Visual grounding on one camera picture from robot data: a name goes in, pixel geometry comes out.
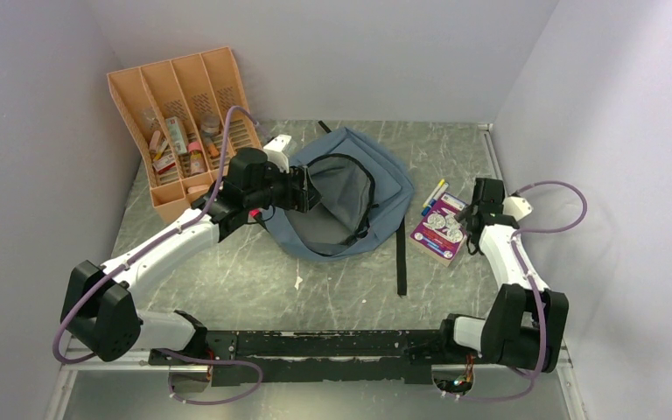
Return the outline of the white marker blue cap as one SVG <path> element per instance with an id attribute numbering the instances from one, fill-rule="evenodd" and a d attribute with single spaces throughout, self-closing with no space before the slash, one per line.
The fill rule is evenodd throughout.
<path id="1" fill-rule="evenodd" d="M 435 199 L 435 196 L 438 194 L 439 190 L 445 185 L 445 179 L 442 178 L 435 188 L 431 191 L 431 194 L 427 197 L 427 199 L 424 201 L 422 205 L 422 212 L 421 215 L 426 215 L 428 211 L 431 209 L 431 203 Z"/>

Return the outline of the blue grey student backpack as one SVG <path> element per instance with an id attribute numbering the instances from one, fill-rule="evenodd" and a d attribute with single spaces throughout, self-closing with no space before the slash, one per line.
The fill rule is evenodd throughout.
<path id="1" fill-rule="evenodd" d="M 374 251 L 400 230 L 415 188 L 403 162 L 373 138 L 342 127 L 286 155 L 307 168 L 321 195 L 308 213 L 266 213 L 265 227 L 288 254 L 344 259 Z"/>

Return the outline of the white marker yellow cap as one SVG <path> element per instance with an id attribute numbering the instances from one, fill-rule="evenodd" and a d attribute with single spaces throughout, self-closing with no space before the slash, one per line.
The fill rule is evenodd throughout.
<path id="1" fill-rule="evenodd" d="M 435 194 L 430 199 L 430 206 L 433 207 L 434 204 L 440 199 L 440 197 L 446 192 L 447 188 L 450 186 L 448 182 L 445 182 L 441 187 L 435 192 Z"/>

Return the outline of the purple picture book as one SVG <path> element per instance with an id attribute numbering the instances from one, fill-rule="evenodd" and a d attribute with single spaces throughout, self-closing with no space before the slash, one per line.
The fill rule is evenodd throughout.
<path id="1" fill-rule="evenodd" d="M 466 203 L 444 192 L 416 225 L 409 235 L 409 242 L 426 255 L 450 267 L 466 245 L 465 228 L 455 216 Z"/>

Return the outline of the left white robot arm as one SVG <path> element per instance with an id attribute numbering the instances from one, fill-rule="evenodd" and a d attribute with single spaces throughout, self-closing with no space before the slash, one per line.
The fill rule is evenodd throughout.
<path id="1" fill-rule="evenodd" d="M 304 165 L 284 167 L 265 150 L 244 148 L 174 222 L 130 252 L 95 265 L 84 261 L 71 272 L 53 340 L 60 351 L 63 333 L 72 334 L 91 357 L 115 361 L 136 349 L 172 351 L 193 364 L 207 353 L 207 329 L 184 311 L 139 311 L 135 299 L 185 260 L 210 249 L 246 225 L 253 210 L 269 207 L 306 213 L 320 201 Z"/>

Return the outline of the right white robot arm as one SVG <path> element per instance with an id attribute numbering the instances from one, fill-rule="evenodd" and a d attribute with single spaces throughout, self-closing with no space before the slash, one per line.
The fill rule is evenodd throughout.
<path id="1" fill-rule="evenodd" d="M 453 329 L 438 337 L 437 351 L 457 362 L 472 349 L 488 363 L 549 373 L 557 366 L 569 301 L 534 269 L 517 233 L 521 215 L 509 201 L 501 180 L 476 179 L 472 201 L 457 219 L 471 254 L 489 262 L 498 292 L 486 318 L 456 317 Z"/>

